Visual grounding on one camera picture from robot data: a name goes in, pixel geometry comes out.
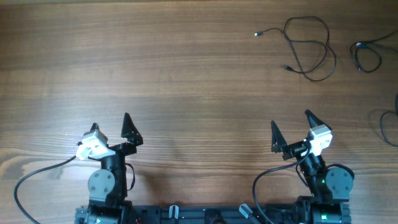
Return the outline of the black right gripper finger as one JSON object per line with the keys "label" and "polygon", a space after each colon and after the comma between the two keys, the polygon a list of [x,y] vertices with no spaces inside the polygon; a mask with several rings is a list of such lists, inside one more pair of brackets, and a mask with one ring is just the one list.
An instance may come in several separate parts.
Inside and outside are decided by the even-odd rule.
{"label": "black right gripper finger", "polygon": [[283,152],[287,147],[287,142],[274,120],[271,121],[271,132],[272,132],[271,151],[275,153]]}
{"label": "black right gripper finger", "polygon": [[318,117],[316,117],[310,110],[305,110],[305,114],[307,116],[308,123],[311,128],[325,125],[328,129],[331,129],[329,125],[324,123],[322,120],[320,120]]}

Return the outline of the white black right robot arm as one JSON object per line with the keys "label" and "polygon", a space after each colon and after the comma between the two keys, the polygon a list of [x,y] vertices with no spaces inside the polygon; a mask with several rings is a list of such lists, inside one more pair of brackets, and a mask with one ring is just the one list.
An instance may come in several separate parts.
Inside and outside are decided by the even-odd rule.
{"label": "white black right robot arm", "polygon": [[325,164],[321,152],[331,143],[332,128],[310,110],[305,114],[310,125],[307,137],[292,144],[287,144],[276,123],[271,122],[271,151],[283,153],[285,161],[295,158],[299,162],[296,171],[311,196],[299,196],[290,204],[266,205],[264,212],[272,223],[350,224],[348,202],[354,172],[341,164]]}

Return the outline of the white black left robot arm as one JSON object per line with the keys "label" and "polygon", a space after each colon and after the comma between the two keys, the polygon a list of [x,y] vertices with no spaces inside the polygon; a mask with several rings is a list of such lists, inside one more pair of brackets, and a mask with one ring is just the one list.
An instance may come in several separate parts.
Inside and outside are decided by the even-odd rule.
{"label": "white black left robot arm", "polygon": [[89,204],[86,208],[76,210],[75,223],[141,222],[132,202],[126,200],[127,192],[135,184],[135,179],[131,185],[127,184],[127,168],[132,165],[126,163],[126,156],[135,154],[137,146],[143,144],[143,138],[129,113],[124,114],[121,137],[127,141],[109,146],[108,138],[100,131],[98,124],[93,123],[90,131],[86,132],[79,142],[76,156],[81,160],[99,161],[101,169],[92,173],[88,179]]}

